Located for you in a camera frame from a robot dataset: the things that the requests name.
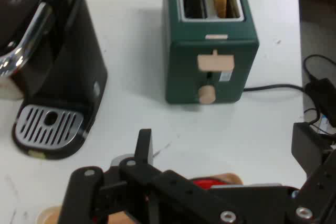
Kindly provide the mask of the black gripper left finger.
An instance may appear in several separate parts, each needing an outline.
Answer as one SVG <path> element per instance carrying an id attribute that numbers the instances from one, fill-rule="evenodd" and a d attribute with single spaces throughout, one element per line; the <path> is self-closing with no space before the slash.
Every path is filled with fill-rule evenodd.
<path id="1" fill-rule="evenodd" d="M 71 174 L 59 223 L 167 223 L 168 208 L 150 186 L 152 131 L 141 129 L 131 157 L 107 171 L 91 166 Z"/>

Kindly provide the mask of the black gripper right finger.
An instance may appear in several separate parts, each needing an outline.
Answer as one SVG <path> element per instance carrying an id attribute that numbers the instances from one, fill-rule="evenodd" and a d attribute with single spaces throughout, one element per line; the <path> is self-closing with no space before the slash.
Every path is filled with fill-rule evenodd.
<path id="1" fill-rule="evenodd" d="M 335 223 L 335 149 L 308 123 L 295 123 L 291 152 L 307 175 L 291 205 L 291 221 Z"/>

